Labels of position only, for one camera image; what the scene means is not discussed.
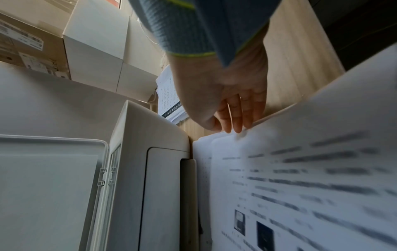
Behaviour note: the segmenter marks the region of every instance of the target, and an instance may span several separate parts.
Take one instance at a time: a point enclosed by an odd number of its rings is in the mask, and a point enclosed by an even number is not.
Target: hand
[[[268,59],[263,45],[267,30],[268,25],[227,68],[222,67],[216,55],[167,55],[177,94],[191,119],[208,130],[223,128],[230,133],[233,125],[240,133],[243,126],[251,128],[262,117],[267,94]]]

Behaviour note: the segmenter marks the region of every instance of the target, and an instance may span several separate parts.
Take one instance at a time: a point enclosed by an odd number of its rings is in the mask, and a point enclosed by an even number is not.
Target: dark square picture
[[[258,239],[258,247],[263,251],[274,251],[274,233],[273,230],[256,222],[256,237]]]
[[[234,211],[234,229],[245,236],[245,214],[237,210]]]

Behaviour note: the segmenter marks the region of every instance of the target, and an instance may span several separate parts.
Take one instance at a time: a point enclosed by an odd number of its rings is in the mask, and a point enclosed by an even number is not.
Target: wooden table
[[[306,99],[344,74],[308,0],[283,0],[264,40],[269,58],[264,116]],[[191,119],[179,123],[191,141],[212,134]]]

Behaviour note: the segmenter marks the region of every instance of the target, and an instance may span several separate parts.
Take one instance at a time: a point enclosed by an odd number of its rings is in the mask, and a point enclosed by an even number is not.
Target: blue sleeve
[[[228,66],[274,13],[280,0],[130,0],[168,53],[216,54]]]

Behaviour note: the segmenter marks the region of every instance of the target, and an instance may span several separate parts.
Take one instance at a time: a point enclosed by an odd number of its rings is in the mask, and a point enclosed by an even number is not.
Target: cardboard box
[[[157,88],[161,56],[161,48],[150,42],[136,17],[130,17],[117,93],[147,102]]]
[[[105,0],[79,0],[63,33],[72,80],[116,92],[129,17]]]
[[[70,79],[62,33],[76,0],[0,3],[0,60]]]

